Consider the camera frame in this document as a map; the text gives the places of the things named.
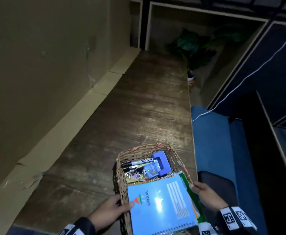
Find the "purple hole puncher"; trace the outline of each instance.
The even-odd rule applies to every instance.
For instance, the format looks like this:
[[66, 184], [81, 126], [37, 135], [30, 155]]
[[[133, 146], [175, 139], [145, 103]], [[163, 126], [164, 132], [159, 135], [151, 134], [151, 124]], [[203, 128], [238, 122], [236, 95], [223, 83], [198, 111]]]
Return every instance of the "purple hole puncher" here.
[[156, 164], [156, 167], [160, 168], [160, 171], [157, 171], [159, 176], [164, 176], [167, 173], [171, 172], [171, 168], [168, 162], [168, 159], [166, 157], [166, 155], [164, 154], [164, 151], [159, 151], [156, 152], [152, 155], [152, 158], [154, 159], [154, 162]]

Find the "wooden table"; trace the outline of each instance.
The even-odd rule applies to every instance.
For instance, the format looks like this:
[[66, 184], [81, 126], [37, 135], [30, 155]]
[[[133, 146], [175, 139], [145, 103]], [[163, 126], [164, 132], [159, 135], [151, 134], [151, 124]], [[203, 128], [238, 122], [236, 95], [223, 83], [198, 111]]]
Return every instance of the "wooden table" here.
[[[15, 224], [59, 233], [114, 194], [119, 152], [156, 142], [171, 144], [197, 180], [186, 66], [142, 51], [45, 173]], [[106, 233], [120, 234], [119, 224]]]

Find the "blue spiral notebook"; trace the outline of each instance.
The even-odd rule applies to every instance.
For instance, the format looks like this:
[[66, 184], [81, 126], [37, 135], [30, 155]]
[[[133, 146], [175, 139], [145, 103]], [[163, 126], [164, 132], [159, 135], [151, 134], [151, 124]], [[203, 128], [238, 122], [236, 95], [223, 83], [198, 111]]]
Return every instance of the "blue spiral notebook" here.
[[198, 225], [179, 175], [128, 187], [133, 235], [169, 234]]

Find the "white wire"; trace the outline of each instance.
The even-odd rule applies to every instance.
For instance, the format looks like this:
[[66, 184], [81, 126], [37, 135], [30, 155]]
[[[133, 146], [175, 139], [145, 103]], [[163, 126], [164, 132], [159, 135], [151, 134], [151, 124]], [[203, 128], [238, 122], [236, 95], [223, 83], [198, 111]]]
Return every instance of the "white wire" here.
[[286, 41], [284, 42], [284, 44], [271, 56], [270, 59], [268, 59], [266, 62], [264, 62], [257, 70], [253, 71], [250, 75], [246, 76], [243, 81], [236, 87], [234, 88], [231, 92], [229, 92], [225, 98], [223, 98], [222, 101], [220, 101], [213, 109], [211, 109], [210, 111], [207, 111], [206, 113], [203, 113], [203, 114], [200, 114], [199, 116], [197, 116], [194, 120], [196, 120], [198, 117], [202, 116], [202, 115], [207, 115], [209, 114], [210, 112], [212, 112], [214, 109], [217, 108], [217, 106], [219, 106], [219, 104], [221, 102], [223, 102], [232, 92], [234, 92], [240, 85], [242, 85], [242, 83], [245, 81], [245, 79], [247, 79], [248, 77], [250, 77], [251, 75], [253, 75], [254, 73], [258, 72], [266, 63], [268, 63], [271, 59], [274, 58], [274, 56], [280, 51], [283, 49], [283, 47], [286, 45]]

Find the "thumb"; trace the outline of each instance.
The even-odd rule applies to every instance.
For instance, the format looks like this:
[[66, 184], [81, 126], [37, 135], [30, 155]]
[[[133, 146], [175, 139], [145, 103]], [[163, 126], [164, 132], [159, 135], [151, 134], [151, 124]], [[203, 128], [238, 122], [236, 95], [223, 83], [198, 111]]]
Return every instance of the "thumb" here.
[[200, 191], [201, 191], [200, 188], [194, 186], [193, 184], [190, 184], [190, 189], [191, 189], [195, 194], [197, 194], [197, 195], [198, 195], [198, 194], [200, 193]]
[[126, 203], [124, 205], [121, 205], [117, 208], [117, 211], [119, 213], [119, 215], [121, 215], [122, 213], [128, 212], [130, 209], [132, 209], [134, 206], [134, 201], [131, 201], [129, 203]]

